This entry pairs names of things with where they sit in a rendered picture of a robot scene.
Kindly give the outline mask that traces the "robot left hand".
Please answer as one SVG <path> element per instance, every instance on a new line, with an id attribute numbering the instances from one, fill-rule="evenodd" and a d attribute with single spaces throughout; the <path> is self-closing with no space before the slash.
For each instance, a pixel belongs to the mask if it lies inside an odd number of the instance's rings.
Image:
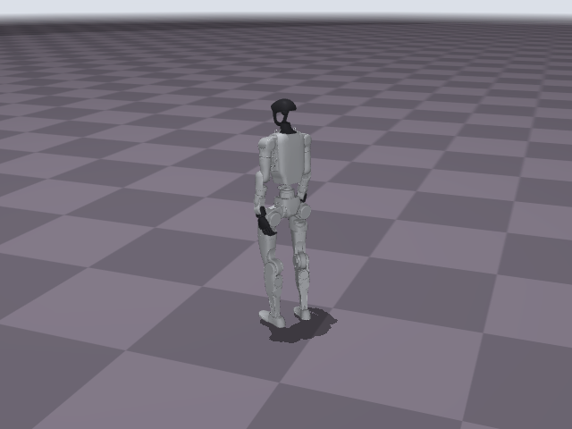
<path id="1" fill-rule="evenodd" d="M 276 234 L 277 232 L 272 231 L 271 227 L 269 226 L 269 222 L 265 218 L 266 211 L 263 206 L 260 207 L 260 213 L 261 214 L 256 214 L 256 217 L 258 218 L 259 229 L 262 230 L 264 235 L 272 236 Z"/>

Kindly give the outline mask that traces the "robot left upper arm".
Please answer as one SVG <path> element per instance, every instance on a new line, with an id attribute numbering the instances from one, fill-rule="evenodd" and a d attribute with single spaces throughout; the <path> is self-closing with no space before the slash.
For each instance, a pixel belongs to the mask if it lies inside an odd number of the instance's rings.
<path id="1" fill-rule="evenodd" d="M 258 149 L 259 149 L 259 165 L 260 165 L 260 172 L 263 174 L 263 183 L 269 182 L 271 179 L 270 175 L 270 168 L 271 168 L 271 160 L 272 160 L 272 151 L 275 149 L 276 145 L 276 137 L 270 136 L 265 137 L 259 140 L 258 142 Z"/>

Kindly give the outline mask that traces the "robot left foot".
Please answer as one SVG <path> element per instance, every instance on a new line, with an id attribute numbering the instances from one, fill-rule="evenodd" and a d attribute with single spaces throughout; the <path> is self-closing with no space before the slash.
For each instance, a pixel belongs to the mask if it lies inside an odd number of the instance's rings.
<path id="1" fill-rule="evenodd" d="M 259 311 L 259 317 L 263 320 L 275 325 L 276 327 L 282 328 L 285 326 L 284 318 L 277 313 L 277 317 L 271 317 L 271 311 L 261 310 Z"/>

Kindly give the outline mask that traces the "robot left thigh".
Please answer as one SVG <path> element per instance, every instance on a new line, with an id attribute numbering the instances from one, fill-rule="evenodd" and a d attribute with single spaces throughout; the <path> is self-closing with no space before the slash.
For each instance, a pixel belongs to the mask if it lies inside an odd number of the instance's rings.
<path id="1" fill-rule="evenodd" d="M 269 222 L 269 226 L 272 231 L 277 232 L 275 226 L 277 226 L 281 221 L 282 208 L 274 205 L 266 208 L 265 211 L 265 218 Z M 275 258 L 277 233 L 272 236 L 264 235 L 262 230 L 257 227 L 257 235 L 264 265 L 268 262 L 272 262 L 276 268 L 276 275 L 279 275 L 283 271 L 283 263 L 280 259 Z"/>

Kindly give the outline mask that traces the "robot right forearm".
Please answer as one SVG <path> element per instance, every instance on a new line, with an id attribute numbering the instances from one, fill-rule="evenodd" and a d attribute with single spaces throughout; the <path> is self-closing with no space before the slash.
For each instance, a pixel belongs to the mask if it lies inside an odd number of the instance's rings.
<path id="1" fill-rule="evenodd" d="M 311 172 L 308 174 L 302 175 L 301 182 L 299 182 L 299 185 L 297 187 L 297 191 L 298 191 L 297 196 L 299 196 L 299 198 L 302 200 L 303 200 L 305 194 L 307 193 L 308 182 L 310 181 L 310 178 L 311 178 Z"/>

